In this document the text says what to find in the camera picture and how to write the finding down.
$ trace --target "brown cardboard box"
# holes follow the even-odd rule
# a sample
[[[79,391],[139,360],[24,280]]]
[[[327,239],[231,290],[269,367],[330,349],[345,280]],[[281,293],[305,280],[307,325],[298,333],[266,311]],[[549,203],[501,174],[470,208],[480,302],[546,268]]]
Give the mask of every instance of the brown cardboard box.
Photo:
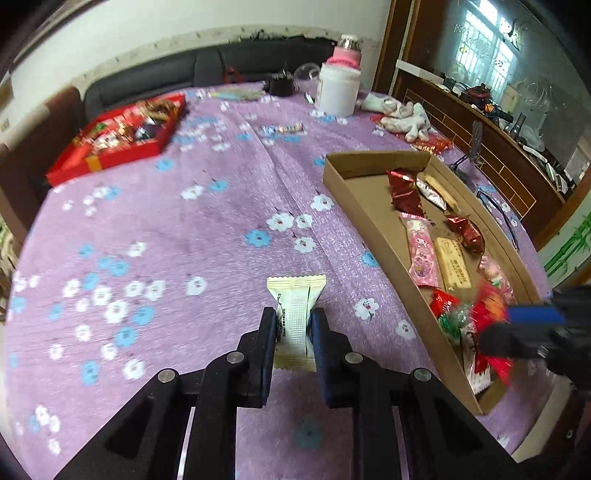
[[[447,189],[463,214],[469,216],[480,229],[485,239],[486,254],[503,269],[519,304],[539,303],[537,289],[496,220],[437,157],[424,152],[400,151],[328,155],[324,184],[355,225],[396,289],[441,381],[473,414],[486,414],[505,394],[506,387],[496,380],[476,399],[464,374],[461,355],[458,356],[449,344],[429,308],[432,289],[417,288],[408,275],[410,253],[406,228],[392,207],[385,174],[386,170],[394,168],[425,171]],[[445,229],[449,234],[449,229],[444,225],[443,212],[425,199],[421,200],[421,204],[427,217],[437,224],[438,230],[443,233]],[[477,287],[480,282],[477,272],[480,258],[472,257],[466,250],[464,258],[472,285]],[[468,297],[473,297],[475,293],[476,288],[473,288]]]

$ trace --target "floral tablecloth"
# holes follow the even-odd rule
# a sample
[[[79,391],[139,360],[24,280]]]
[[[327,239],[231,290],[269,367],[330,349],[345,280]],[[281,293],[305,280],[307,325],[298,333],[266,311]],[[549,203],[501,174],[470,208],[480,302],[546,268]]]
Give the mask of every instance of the floral tablecloth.
[[[325,274],[317,305],[357,351],[400,371],[433,369],[322,183],[328,153],[411,147],[367,114],[327,116],[300,96],[230,103],[186,93],[188,115],[163,155],[53,189],[26,241],[8,314],[7,386],[15,454],[34,480],[53,478],[160,369],[197,370],[234,349],[274,305],[270,276]],[[302,134],[261,133],[297,122]],[[535,250],[507,213],[546,295]],[[531,363],[481,419],[509,451],[551,380]],[[240,410],[237,430],[240,480],[349,478],[350,413],[323,405],[314,374],[275,370],[267,407]]]

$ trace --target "pink snack package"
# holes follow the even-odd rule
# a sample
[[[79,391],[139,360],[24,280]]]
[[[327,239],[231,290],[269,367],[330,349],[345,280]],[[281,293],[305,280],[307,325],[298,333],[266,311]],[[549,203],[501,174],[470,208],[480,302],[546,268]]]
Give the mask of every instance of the pink snack package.
[[[440,288],[437,275],[439,264],[429,235],[428,221],[405,212],[400,212],[400,219],[407,228],[411,261],[408,273],[417,287]]]

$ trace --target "pink bottle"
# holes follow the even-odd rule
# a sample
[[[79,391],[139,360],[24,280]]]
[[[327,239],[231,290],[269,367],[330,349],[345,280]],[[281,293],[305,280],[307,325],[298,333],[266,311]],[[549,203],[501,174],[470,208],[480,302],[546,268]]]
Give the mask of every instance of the pink bottle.
[[[341,35],[339,44],[331,58],[326,60],[329,65],[340,65],[359,70],[361,64],[361,45],[355,35]]]

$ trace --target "metal screw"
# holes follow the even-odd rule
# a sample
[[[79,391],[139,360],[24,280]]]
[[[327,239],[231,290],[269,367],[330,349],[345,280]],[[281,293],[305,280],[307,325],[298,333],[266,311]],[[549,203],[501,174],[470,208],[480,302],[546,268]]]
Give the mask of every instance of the metal screw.
[[[231,364],[239,364],[240,362],[242,362],[244,360],[244,353],[230,352],[227,355],[226,360],[228,360],[228,362],[230,362]]]
[[[360,364],[363,361],[363,355],[357,352],[349,352],[345,355],[345,360],[349,364]]]
[[[420,380],[421,382],[428,382],[429,380],[431,380],[431,377],[431,372],[426,368],[417,368],[414,371],[414,378]]]
[[[548,349],[544,345],[540,345],[538,347],[538,355],[542,358],[546,358],[548,356]]]
[[[168,383],[171,380],[174,380],[174,377],[176,376],[177,374],[174,372],[174,370],[167,368],[166,370],[162,370],[160,373],[158,373],[158,380],[160,380],[162,383]]]

